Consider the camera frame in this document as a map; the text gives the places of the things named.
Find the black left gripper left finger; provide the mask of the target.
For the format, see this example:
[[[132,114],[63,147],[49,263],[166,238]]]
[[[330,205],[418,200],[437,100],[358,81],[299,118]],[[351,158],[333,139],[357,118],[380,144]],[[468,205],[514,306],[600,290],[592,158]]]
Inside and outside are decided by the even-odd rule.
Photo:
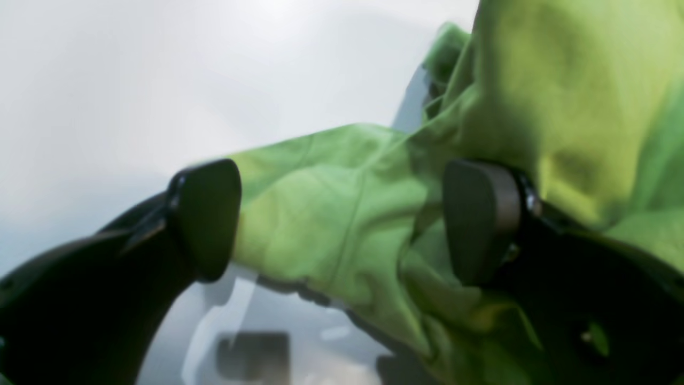
[[[233,160],[188,167],[95,234],[4,275],[2,384],[134,384],[178,296],[224,274],[241,196]]]

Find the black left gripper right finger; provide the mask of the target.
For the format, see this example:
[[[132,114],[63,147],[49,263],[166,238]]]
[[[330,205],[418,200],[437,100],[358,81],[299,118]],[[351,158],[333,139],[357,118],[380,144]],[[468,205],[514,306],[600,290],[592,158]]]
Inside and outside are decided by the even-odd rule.
[[[518,169],[451,160],[442,204],[454,274],[505,293],[556,384],[682,384],[682,273],[543,202]]]

